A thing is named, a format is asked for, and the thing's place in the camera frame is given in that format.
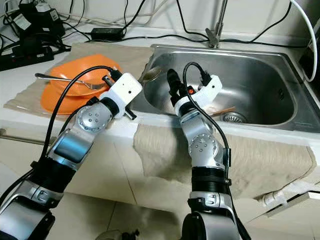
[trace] orange bowl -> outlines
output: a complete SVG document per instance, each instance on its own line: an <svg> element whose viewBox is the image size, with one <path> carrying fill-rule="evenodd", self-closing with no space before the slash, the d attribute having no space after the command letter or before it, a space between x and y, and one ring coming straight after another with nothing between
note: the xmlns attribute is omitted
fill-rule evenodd
<svg viewBox="0 0 320 240"><path fill-rule="evenodd" d="M44 88L41 96L41 106L52 113L56 107L56 104L60 98L60 93L58 93L50 83ZM89 101L90 97L81 97L81 96L65 96L58 114L69 115L74 112L77 108L85 105Z"/></svg>
<svg viewBox="0 0 320 240"><path fill-rule="evenodd" d="M85 56L74 61L64 63L60 66L54 67L50 75L54 77L73 79L79 73L84 70L94 67L94 66L108 66L112 68L117 68L121 71L120 66L112 59L102 55L94 54L90 56ZM102 84L102 77L107 75L109 72L106 69L96 69L83 75L79 80L84 81L89 84ZM50 83L56 89L58 93L62 93L66 86L69 84L67 81L57 81L51 80ZM102 93L107 91L109 87L106 85L98 90L92 90L86 87L82 83L75 83L67 92L67 96L95 96L97 93Z"/></svg>

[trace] power adapter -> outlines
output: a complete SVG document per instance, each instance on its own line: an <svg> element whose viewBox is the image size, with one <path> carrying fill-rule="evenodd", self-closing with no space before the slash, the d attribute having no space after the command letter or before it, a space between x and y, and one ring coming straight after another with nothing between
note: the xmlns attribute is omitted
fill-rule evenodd
<svg viewBox="0 0 320 240"><path fill-rule="evenodd" d="M90 32L92 40L121 40L125 34L121 27L95 27Z"/></svg>

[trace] fork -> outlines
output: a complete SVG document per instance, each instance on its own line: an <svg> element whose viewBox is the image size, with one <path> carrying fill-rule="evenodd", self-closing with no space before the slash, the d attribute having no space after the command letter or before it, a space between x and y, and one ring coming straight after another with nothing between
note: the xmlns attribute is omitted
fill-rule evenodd
<svg viewBox="0 0 320 240"><path fill-rule="evenodd" d="M64 82L71 82L72 81L72 79L61 78L61 77L56 77L56 76L50 76L50 75L46 75L46 74L42 74L42 73L36 73L34 76L37 79L42 79L42 80L55 80L55 81L64 81ZM83 84L83 85L85 85L87 88L89 88L91 90L99 90L102 87L106 86L105 83L91 84L91 83L87 83L87 82L81 81L81 80L76 81L76 83L77 84Z"/></svg>

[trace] white countertop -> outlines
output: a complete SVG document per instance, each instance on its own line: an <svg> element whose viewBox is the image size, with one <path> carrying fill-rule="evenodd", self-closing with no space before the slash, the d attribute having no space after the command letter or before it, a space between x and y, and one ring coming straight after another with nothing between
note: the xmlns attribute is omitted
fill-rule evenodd
<svg viewBox="0 0 320 240"><path fill-rule="evenodd" d="M90 31L91 28L91 25L85 25L80 27L80 30ZM168 29L134 27L128 31L127 36L159 36L163 34L168 34L169 32L170 30ZM10 35L9 31L5 32L4 34L6 34L7 36ZM75 33L70 37L65 38L64 40L64 43L69 45L76 42L84 42L86 39L82 35ZM135 39L120 42L118 44L135 47L149 47L152 44L205 47L203 43L194 43L187 40L172 37L161 39ZM299 49L288 49L283 47L226 42L222 42L220 44L220 48L232 50L279 52L287 54L293 62L294 66L298 69L299 74L301 74L302 76L302 73L299 70L299 66L297 65L297 60L299 59L299 56L301 54L301 50ZM32 129L40 133L40 135L42 135L44 138L46 129L49 124L49 118L23 113L8 108L3 108L3 105L8 100L13 99L17 93L23 91L27 88L27 86L32 84L36 80L34 77L35 73L44 73L54 64L61 61L67 54L68 52L58 54L54 56L54 60L49 62L38 63L6 71L0 71L0 128L10 128L17 130ZM115 120L112 123L112 125L107 128L104 134L113 140L120 138L122 142L123 140L127 140L129 143L132 143L133 136L136 132L139 123L163 127L171 126L172 120L169 116L142 112L136 112L136 114L138 115L138 117L134 121L130 121L127 117ZM53 136L55 136L58 133L62 125L62 121L57 120L55 122L55 126L52 132ZM287 131L273 128L256 127L251 125L232 124L226 122L219 122L219 125L226 134L282 142L287 144L311 146L314 153L317 156L320 156L320 134L317 133Z"/></svg>

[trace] dish towel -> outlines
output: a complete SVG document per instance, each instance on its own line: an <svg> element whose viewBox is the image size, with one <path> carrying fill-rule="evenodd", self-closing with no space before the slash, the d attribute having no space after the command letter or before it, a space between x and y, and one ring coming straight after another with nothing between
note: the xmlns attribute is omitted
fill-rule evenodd
<svg viewBox="0 0 320 240"><path fill-rule="evenodd" d="M227 135L231 147L231 191L235 198L257 198L307 176L316 166L306 146ZM140 124L133 147L146 177L191 185L191 158L181 128Z"/></svg>

